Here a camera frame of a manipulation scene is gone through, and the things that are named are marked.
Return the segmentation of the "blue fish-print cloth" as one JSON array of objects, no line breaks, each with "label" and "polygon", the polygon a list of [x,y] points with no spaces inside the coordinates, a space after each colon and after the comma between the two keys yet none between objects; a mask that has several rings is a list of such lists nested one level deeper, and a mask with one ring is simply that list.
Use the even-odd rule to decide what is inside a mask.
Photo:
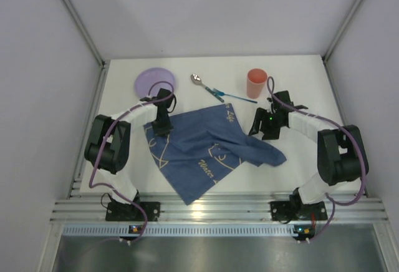
[{"label": "blue fish-print cloth", "polygon": [[277,148],[243,132],[232,104],[177,114],[170,122],[173,128],[165,137],[151,124],[144,132],[156,166],[185,205],[244,162],[278,167],[287,160]]}]

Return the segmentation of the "orange plastic cup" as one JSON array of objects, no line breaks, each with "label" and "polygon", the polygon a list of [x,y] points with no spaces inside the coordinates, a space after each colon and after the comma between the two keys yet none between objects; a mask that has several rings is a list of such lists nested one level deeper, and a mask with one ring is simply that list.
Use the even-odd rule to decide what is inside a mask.
[{"label": "orange plastic cup", "polygon": [[255,68],[247,73],[247,96],[251,99],[256,99],[260,96],[266,82],[266,71]]}]

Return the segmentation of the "purple plastic plate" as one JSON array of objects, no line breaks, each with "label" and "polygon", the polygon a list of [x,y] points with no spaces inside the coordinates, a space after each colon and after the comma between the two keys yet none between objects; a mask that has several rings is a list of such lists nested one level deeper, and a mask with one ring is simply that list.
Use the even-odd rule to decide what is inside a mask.
[{"label": "purple plastic plate", "polygon": [[175,75],[168,69],[152,67],[141,72],[134,81],[134,91],[139,98],[156,96],[160,89],[176,89]]}]

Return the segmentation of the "blue plastic fork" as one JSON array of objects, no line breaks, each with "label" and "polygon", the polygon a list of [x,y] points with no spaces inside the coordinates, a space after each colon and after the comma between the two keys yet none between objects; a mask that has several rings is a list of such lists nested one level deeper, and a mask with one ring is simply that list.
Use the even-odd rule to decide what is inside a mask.
[{"label": "blue plastic fork", "polygon": [[243,101],[250,102],[250,103],[253,103],[253,104],[256,104],[256,103],[257,103],[256,100],[247,99],[247,98],[244,98],[244,97],[239,97],[239,96],[232,95],[232,94],[226,94],[225,92],[222,92],[222,91],[220,91],[220,90],[218,90],[218,89],[215,89],[215,88],[213,89],[213,91],[214,91],[218,96],[232,97],[232,98],[239,99],[239,100],[243,100]]}]

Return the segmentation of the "metal spoon patterned handle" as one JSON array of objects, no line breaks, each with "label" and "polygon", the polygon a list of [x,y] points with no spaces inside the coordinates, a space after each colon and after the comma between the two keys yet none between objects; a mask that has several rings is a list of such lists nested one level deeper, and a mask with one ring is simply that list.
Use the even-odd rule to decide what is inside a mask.
[{"label": "metal spoon patterned handle", "polygon": [[213,97],[215,97],[218,101],[220,101],[221,103],[224,103],[224,99],[222,97],[220,97],[215,91],[211,90],[208,86],[204,85],[201,78],[198,75],[191,74],[190,79],[191,79],[192,83],[202,87],[208,93],[210,93]]}]

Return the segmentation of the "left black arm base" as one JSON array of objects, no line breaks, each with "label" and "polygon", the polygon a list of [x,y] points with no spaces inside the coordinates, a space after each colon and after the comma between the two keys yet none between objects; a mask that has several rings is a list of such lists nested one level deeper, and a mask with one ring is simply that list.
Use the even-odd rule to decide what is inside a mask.
[{"label": "left black arm base", "polygon": [[[148,221],[155,221],[160,216],[160,202],[140,202]],[[143,213],[131,204],[111,201],[107,205],[106,221],[145,221]]]}]

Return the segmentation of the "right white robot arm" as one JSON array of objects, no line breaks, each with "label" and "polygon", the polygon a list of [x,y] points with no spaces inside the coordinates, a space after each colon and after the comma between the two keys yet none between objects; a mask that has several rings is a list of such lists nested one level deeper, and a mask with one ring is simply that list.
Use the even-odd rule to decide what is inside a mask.
[{"label": "right white robot arm", "polygon": [[[355,125],[339,125],[331,119],[309,112],[304,105],[294,105],[288,91],[268,98],[271,108],[256,109],[249,135],[263,133],[263,140],[277,140],[281,128],[295,130],[317,145],[317,172],[296,188],[291,197],[301,205],[313,205],[328,199],[340,206],[359,201],[365,191],[368,160],[360,129]],[[339,202],[330,195],[339,186],[360,180],[360,188],[348,202]]]}]

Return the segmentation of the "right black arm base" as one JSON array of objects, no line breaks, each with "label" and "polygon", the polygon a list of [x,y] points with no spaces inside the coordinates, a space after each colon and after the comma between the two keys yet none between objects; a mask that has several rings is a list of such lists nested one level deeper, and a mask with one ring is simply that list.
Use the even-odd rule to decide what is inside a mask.
[{"label": "right black arm base", "polygon": [[327,210],[324,202],[305,204],[295,189],[287,200],[270,202],[272,221],[288,224],[291,221],[327,221]]}]

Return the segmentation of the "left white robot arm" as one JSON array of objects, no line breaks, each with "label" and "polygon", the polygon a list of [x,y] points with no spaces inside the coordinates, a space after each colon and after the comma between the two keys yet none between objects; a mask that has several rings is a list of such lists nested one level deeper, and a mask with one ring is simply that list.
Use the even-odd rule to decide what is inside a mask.
[{"label": "left white robot arm", "polygon": [[169,136],[173,129],[169,113],[175,105],[173,90],[161,88],[156,96],[148,95],[118,114],[96,116],[84,151],[84,158],[92,164],[89,187],[107,187],[117,203],[139,205],[139,192],[125,171],[131,133],[150,124],[156,136]]}]

